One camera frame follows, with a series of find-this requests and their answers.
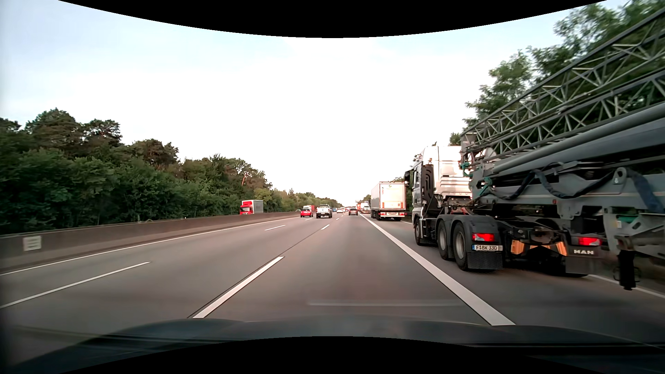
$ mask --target taillight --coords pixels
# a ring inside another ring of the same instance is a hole
[[[473,240],[476,242],[493,242],[494,234],[474,234]]]
[[[578,246],[597,247],[600,245],[600,238],[588,238],[585,236],[573,236],[573,245],[577,241]]]

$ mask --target tire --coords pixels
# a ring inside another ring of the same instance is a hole
[[[420,225],[417,222],[414,223],[414,237],[416,239],[416,244],[419,246],[425,246],[425,242],[420,239]]]
[[[439,223],[439,228],[436,229],[436,244],[442,259],[446,261],[455,260],[448,256],[448,238],[446,237],[446,226],[443,222]]]
[[[469,270],[469,256],[468,253],[466,253],[466,248],[471,245],[471,243],[469,242],[469,238],[466,236],[464,225],[455,225],[455,228],[453,229],[452,240],[455,262],[457,262],[457,265],[461,270],[466,272]]]

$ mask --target car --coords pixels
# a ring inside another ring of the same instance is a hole
[[[326,218],[332,218],[333,217],[333,209],[331,206],[328,204],[322,204],[319,205],[317,208],[317,218],[321,217],[326,217]]]

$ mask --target highway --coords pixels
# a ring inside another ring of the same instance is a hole
[[[286,218],[0,275],[10,363],[169,319],[380,314],[665,341],[665,297],[600,278],[463,272],[410,223]]]

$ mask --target metal truss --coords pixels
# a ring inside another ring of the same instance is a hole
[[[662,101],[665,8],[462,132],[462,162],[514,157]]]

